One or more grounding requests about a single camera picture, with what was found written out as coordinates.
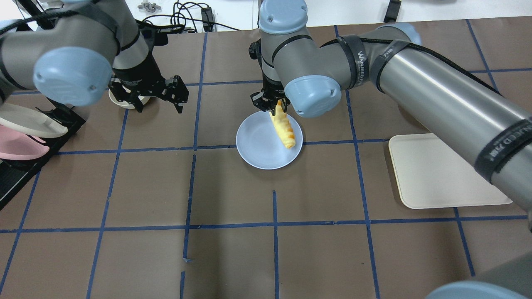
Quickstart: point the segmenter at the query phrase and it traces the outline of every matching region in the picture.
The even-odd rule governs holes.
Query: croissant
[[[277,106],[275,106],[275,116],[270,113],[270,118],[282,144],[284,144],[286,148],[292,148],[296,145],[294,129],[292,129],[290,121],[286,117],[286,112],[282,110],[281,100],[279,100]]]

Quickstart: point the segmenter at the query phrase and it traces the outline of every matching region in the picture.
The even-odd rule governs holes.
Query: robotic arm
[[[317,117],[339,103],[341,90],[371,80],[527,211],[532,231],[532,114],[416,45],[420,37],[406,23],[317,48],[306,9],[303,0],[262,4],[261,39],[250,47],[265,78],[255,106],[271,110],[286,97],[285,110],[291,103],[300,116]]]
[[[179,113],[188,90],[165,80],[125,1],[64,0],[54,29],[0,35],[0,97],[38,89],[62,104],[86,106],[109,89],[141,112],[138,96],[159,97]]]

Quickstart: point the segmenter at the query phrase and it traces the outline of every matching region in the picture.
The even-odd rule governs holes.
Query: light blue joint cap
[[[102,97],[111,75],[111,65],[100,53],[62,47],[37,60],[33,80],[40,92],[56,102],[88,106]]]
[[[334,108],[342,98],[340,85],[333,78],[310,75],[296,78],[285,86],[286,97],[297,114],[318,117]]]
[[[269,34],[288,34],[305,27],[307,20],[304,0],[265,0],[259,11],[259,28]]]
[[[426,299],[527,299],[498,285],[481,281],[458,281],[435,289]]]
[[[379,28],[382,27],[395,27],[400,31],[404,32],[404,34],[408,36],[410,42],[421,46],[421,36],[419,35],[415,27],[410,23],[393,23],[389,25],[382,25]]]

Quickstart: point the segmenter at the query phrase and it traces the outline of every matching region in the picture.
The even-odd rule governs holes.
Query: pink plate
[[[23,133],[0,126],[0,159],[32,160],[44,156],[49,150]]]

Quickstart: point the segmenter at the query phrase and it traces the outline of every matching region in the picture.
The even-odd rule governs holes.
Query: plate
[[[0,106],[0,124],[27,135],[58,138],[68,129],[37,110],[9,103]]]
[[[132,104],[128,104],[128,102],[118,102],[117,99],[114,97],[113,93],[109,90],[109,98],[111,99],[111,102],[114,104],[126,108],[126,109],[135,109],[135,106]],[[139,96],[138,99],[143,105],[146,105],[146,103],[149,101],[150,97],[148,96]]]
[[[50,150],[27,135],[5,126],[0,126],[0,137],[0,159],[33,160],[44,156]]]
[[[238,153],[249,165],[260,169],[277,169],[290,164],[301,151],[303,132],[296,120],[288,115],[294,129],[296,145],[285,148],[277,136],[270,112],[258,111],[247,117],[236,133]]]
[[[434,134],[394,136],[388,147],[401,201],[411,209],[512,202]]]

